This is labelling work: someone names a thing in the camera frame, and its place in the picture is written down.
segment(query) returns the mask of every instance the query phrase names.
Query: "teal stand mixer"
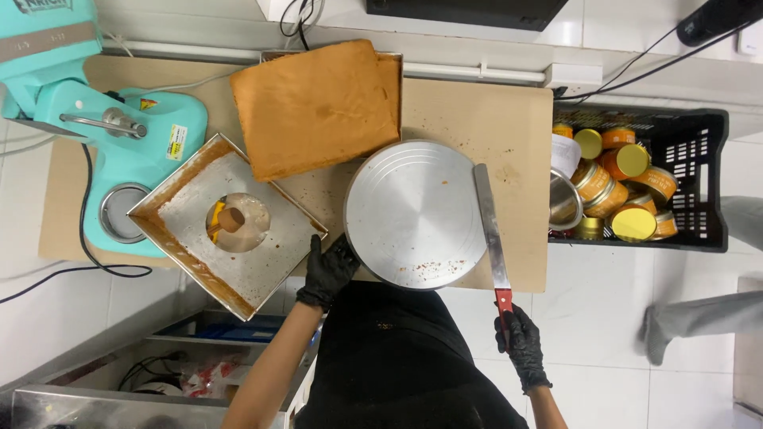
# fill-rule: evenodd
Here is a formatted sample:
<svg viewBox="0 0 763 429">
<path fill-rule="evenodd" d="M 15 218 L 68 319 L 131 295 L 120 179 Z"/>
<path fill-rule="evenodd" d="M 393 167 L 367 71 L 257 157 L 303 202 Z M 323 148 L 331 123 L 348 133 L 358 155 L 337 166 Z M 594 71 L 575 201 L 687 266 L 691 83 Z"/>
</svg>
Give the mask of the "teal stand mixer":
<svg viewBox="0 0 763 429">
<path fill-rule="evenodd" d="M 190 95 L 90 88 L 82 66 L 101 42 L 92 0 L 0 2 L 2 116 L 96 147 L 85 236 L 103 250 L 162 257 L 125 214 L 201 147 L 207 110 Z"/>
</svg>

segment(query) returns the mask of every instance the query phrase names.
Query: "gloved hand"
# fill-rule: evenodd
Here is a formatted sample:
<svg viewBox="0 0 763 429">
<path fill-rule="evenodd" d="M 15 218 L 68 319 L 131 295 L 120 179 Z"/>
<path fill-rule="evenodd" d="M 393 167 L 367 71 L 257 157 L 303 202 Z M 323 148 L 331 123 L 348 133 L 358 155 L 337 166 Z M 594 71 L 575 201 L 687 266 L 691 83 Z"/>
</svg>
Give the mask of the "gloved hand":
<svg viewBox="0 0 763 429">
<path fill-rule="evenodd" d="M 546 372 L 543 371 L 543 353 L 540 351 L 540 331 L 527 313 L 517 305 L 512 304 L 513 313 L 504 311 L 507 333 L 509 335 L 508 353 L 514 369 L 522 382 L 522 390 L 527 391 L 540 385 L 552 387 Z M 506 341 L 501 333 L 501 320 L 495 318 L 495 340 L 498 351 L 506 351 Z"/>
<path fill-rule="evenodd" d="M 310 254 L 307 255 L 307 275 L 304 287 L 297 291 L 297 301 L 307 305 L 320 305 L 329 311 L 333 297 L 349 283 L 360 267 L 342 234 L 326 253 L 320 254 L 320 238 L 314 234 L 310 240 Z"/>
</svg>

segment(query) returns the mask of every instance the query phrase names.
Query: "wooden board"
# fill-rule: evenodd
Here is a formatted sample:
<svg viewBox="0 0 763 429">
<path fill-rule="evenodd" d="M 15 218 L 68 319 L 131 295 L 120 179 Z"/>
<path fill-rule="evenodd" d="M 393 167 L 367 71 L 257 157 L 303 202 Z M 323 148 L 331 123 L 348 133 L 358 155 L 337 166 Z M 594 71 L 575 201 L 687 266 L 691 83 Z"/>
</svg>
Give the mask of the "wooden board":
<svg viewBox="0 0 763 429">
<path fill-rule="evenodd" d="M 94 56 L 85 73 L 99 91 L 152 88 L 195 82 L 237 69 L 213 63 Z M 207 136 L 221 132 L 245 149 L 227 79 L 183 89 L 209 111 Z M 460 150 L 475 163 L 487 163 L 509 279 L 517 292 L 543 292 L 549 200 L 552 93 L 508 85 L 404 79 L 403 138 L 437 140 Z M 77 220 L 85 187 L 85 157 L 78 144 L 56 142 L 40 232 L 41 257 L 85 260 Z M 329 229 L 343 231 L 347 186 L 360 162 L 344 163 L 279 180 L 278 184 Z M 105 263 L 173 266 L 168 258 L 95 252 Z M 306 263 L 294 275 L 305 274 Z M 361 269 L 357 279 L 373 279 Z M 454 286 L 492 289 L 487 254 Z"/>
</svg>

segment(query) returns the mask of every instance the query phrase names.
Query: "gray trousers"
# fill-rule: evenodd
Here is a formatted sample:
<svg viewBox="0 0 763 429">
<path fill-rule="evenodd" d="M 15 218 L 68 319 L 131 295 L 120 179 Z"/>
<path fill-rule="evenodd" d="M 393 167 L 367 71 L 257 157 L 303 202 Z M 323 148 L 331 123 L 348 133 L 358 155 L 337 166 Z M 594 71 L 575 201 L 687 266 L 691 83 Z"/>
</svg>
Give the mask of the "gray trousers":
<svg viewBox="0 0 763 429">
<path fill-rule="evenodd" d="M 763 198 L 721 197 L 721 212 L 730 236 L 763 250 Z M 650 305 L 642 333 L 647 359 L 662 365 L 665 348 L 673 338 L 759 329 L 763 329 L 763 291 Z"/>
</svg>

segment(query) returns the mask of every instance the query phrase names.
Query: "baking tray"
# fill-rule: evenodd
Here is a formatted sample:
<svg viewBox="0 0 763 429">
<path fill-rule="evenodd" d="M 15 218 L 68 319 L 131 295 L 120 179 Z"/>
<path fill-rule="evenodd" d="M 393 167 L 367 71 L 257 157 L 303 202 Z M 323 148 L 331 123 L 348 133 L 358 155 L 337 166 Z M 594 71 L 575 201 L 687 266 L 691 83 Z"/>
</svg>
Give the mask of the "baking tray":
<svg viewBox="0 0 763 429">
<path fill-rule="evenodd" d="M 265 240 L 244 253 L 215 246 L 206 234 L 210 208 L 244 192 L 270 213 Z M 275 183 L 256 182 L 246 155 L 223 134 L 212 137 L 127 216 L 225 308 L 248 321 L 328 230 Z"/>
<path fill-rule="evenodd" d="M 295 53 L 304 53 L 303 50 L 264 50 L 259 53 L 259 61 L 261 63 L 266 63 L 268 61 L 273 61 L 275 59 L 281 58 L 282 56 L 287 55 L 294 55 Z M 400 88 L 400 93 L 398 94 L 398 133 L 400 136 L 403 135 L 403 54 L 402 53 L 394 53 L 394 52 L 377 52 L 377 55 L 382 56 L 391 56 L 395 59 L 395 61 L 399 65 L 399 75 L 398 75 L 398 88 Z"/>
</svg>

